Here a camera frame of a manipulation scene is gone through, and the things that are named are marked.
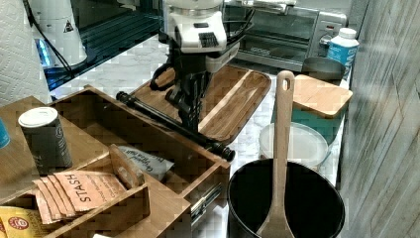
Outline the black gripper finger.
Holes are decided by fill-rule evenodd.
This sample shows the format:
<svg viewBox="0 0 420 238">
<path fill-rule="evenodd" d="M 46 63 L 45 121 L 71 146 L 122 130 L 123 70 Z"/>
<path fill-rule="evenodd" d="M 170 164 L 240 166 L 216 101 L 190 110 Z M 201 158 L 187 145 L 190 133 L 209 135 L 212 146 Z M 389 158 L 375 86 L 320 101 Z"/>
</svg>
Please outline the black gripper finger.
<svg viewBox="0 0 420 238">
<path fill-rule="evenodd" d="M 211 81 L 210 73 L 197 73 L 192 77 L 192 88 L 191 88 L 191 128 L 194 132 L 198 131 L 198 124 L 200 120 L 200 113 L 202 109 L 202 99 L 204 98 Z"/>
<path fill-rule="evenodd" d="M 179 88 L 170 89 L 165 99 L 177 109 L 182 126 L 187 129 L 198 128 L 198 115 L 190 98 Z"/>
</svg>

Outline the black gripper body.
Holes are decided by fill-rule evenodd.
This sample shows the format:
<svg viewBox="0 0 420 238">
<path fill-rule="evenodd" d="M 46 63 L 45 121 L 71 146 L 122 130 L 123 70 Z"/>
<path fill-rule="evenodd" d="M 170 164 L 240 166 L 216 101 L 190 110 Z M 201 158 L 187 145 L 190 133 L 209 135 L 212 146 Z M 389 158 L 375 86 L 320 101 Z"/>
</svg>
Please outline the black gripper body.
<svg viewBox="0 0 420 238">
<path fill-rule="evenodd" d="M 174 80 L 171 83 L 158 85 L 158 77 L 169 68 L 172 68 L 175 72 Z M 174 85 L 179 87 L 192 101 L 192 77 L 197 73 L 207 73 L 205 54 L 185 54 L 181 50 L 170 49 L 166 63 L 155 71 L 150 88 L 164 91 Z"/>
</svg>

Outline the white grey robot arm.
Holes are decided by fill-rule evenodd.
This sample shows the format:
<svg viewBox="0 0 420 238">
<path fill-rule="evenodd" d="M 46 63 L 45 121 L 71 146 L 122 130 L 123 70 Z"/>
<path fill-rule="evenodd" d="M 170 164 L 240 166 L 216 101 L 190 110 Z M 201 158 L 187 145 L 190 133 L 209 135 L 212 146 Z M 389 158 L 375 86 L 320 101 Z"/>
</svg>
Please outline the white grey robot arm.
<svg viewBox="0 0 420 238">
<path fill-rule="evenodd" d="M 159 36 L 169 45 L 169 54 L 155 71 L 150 88 L 164 91 L 165 99 L 178 110 L 182 126 L 196 132 L 202 98 L 212 76 L 236 56 L 255 12 L 250 11 L 239 29 L 230 33 L 221 10 L 224 0 L 162 3 L 163 31 Z"/>
</svg>

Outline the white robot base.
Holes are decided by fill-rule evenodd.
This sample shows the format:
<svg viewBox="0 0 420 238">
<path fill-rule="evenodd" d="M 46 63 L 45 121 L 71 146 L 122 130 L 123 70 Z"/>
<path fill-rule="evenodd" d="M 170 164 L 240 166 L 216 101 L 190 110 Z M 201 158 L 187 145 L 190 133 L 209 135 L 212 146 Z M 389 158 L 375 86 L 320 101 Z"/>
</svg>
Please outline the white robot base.
<svg viewBox="0 0 420 238">
<path fill-rule="evenodd" d="M 33 27 L 33 33 L 43 68 L 63 67 L 53 49 L 70 66 L 87 59 L 70 0 L 29 0 L 29 4 L 40 27 Z"/>
</svg>

